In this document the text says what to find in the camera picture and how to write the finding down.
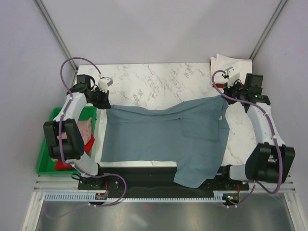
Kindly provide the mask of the blue-grey t-shirt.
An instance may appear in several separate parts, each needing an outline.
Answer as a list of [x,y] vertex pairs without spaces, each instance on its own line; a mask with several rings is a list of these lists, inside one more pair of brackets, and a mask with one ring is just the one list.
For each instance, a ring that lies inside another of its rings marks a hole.
[[174,182],[198,188],[213,179],[222,164],[230,130],[227,108],[220,96],[165,110],[113,105],[106,111],[101,160],[176,162]]

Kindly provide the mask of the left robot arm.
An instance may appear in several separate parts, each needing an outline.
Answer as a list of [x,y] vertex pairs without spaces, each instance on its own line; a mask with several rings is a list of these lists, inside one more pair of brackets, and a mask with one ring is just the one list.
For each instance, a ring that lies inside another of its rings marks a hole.
[[71,87],[59,114],[43,125],[50,158],[75,168],[82,176],[89,177],[89,184],[95,189],[105,185],[105,176],[99,173],[100,166],[84,150],[85,143],[78,129],[79,116],[90,103],[97,109],[110,109],[108,87],[113,84],[110,77],[100,77],[97,84],[89,75],[78,75]]

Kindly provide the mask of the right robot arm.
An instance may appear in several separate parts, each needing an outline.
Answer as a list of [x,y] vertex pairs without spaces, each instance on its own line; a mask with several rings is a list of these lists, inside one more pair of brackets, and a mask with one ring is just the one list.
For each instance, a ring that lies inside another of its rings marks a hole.
[[230,166],[220,177],[221,186],[232,189],[240,181],[284,183],[295,157],[277,132],[271,116],[269,97],[262,94],[262,75],[247,74],[241,82],[237,76],[224,74],[224,99],[229,105],[240,102],[254,129],[257,145],[244,165]]

